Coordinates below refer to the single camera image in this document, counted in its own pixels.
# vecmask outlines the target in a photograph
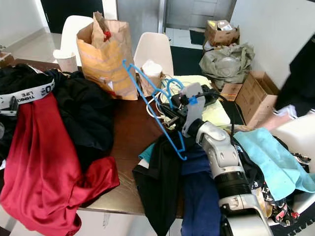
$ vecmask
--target wooden table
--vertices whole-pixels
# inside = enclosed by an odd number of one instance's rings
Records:
[[[13,62],[13,64],[18,63],[27,63],[41,71],[59,67],[58,64],[23,59],[16,59]],[[100,196],[91,205],[82,209],[144,214],[131,171],[139,162],[138,155],[162,132],[156,121],[147,114],[142,99],[137,101],[116,100],[115,102],[115,138],[110,155],[116,160],[120,186]],[[2,180],[3,171],[0,173],[0,189],[3,187]],[[182,200],[180,200],[178,209],[178,217],[182,217]]]

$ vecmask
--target blue hanger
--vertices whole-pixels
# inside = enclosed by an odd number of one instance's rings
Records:
[[[179,80],[177,79],[170,79],[167,81],[167,85],[166,85],[166,91],[163,91],[161,90],[160,88],[157,88],[155,86],[155,84],[152,83],[152,81],[139,69],[137,68],[135,65],[133,64],[129,64],[129,67],[127,67],[126,65],[126,59],[123,60],[123,67],[125,68],[125,70],[127,71],[127,73],[129,74],[130,78],[131,78],[131,81],[134,83],[134,85],[136,86],[140,96],[142,97],[142,99],[144,100],[144,102],[147,104],[151,114],[153,114],[154,116],[154,119],[156,119],[158,125],[160,126],[161,130],[163,131],[163,133],[166,135],[167,139],[169,140],[169,142],[171,143],[172,147],[174,148],[174,150],[176,151],[177,155],[179,156],[179,158],[181,158],[183,161],[186,161],[187,160],[187,157],[182,157],[181,155],[181,152],[185,151],[185,144],[184,144],[184,139],[183,139],[183,136],[182,136],[182,133],[180,131],[177,131],[178,132],[178,135],[179,135],[179,139],[181,141],[181,145],[182,145],[182,148],[181,149],[177,149],[177,147],[175,146],[174,142],[172,141],[172,139],[169,137],[168,133],[166,132],[165,128],[163,127],[161,121],[159,121],[159,119],[157,118],[157,115],[155,114],[154,110],[152,109],[151,105],[149,104],[148,100],[146,99],[146,97],[144,96],[144,94],[142,93],[141,91],[141,88],[139,87],[139,85],[137,84],[136,80],[134,79],[133,75],[131,74],[130,72],[130,69],[131,68],[134,68],[138,73],[140,73],[148,82],[149,84],[153,87],[154,91],[152,93],[152,97],[154,99],[154,101],[157,103],[157,105],[159,106],[159,101],[158,99],[156,98],[156,94],[161,92],[163,95],[165,95],[165,97],[167,98],[168,102],[169,102],[169,105],[170,105],[170,108],[173,109],[173,103],[172,103],[172,100],[171,100],[171,97],[172,97],[172,94],[171,94],[171,91],[170,91],[170,84],[171,83],[177,83],[181,89],[184,88],[184,85],[182,84],[182,82],[180,82]]]

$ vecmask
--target paper cup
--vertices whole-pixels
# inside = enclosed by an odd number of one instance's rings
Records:
[[[77,61],[73,52],[54,50],[54,58],[57,60],[61,71],[74,72],[78,70]]]

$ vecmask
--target gray plastic bag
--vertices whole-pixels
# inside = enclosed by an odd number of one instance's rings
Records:
[[[242,83],[251,69],[255,56],[247,43],[206,52],[199,65],[205,75],[214,79],[221,89],[225,83]]]

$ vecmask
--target white strap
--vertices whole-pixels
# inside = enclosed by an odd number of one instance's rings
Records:
[[[2,94],[0,95],[0,110],[10,107],[10,100],[13,96],[15,96],[18,104],[24,104],[28,102],[33,102],[39,99],[44,98],[47,94],[49,94],[55,87],[55,80],[52,82],[40,85],[33,88],[27,88],[22,91],[10,93],[10,94]]]

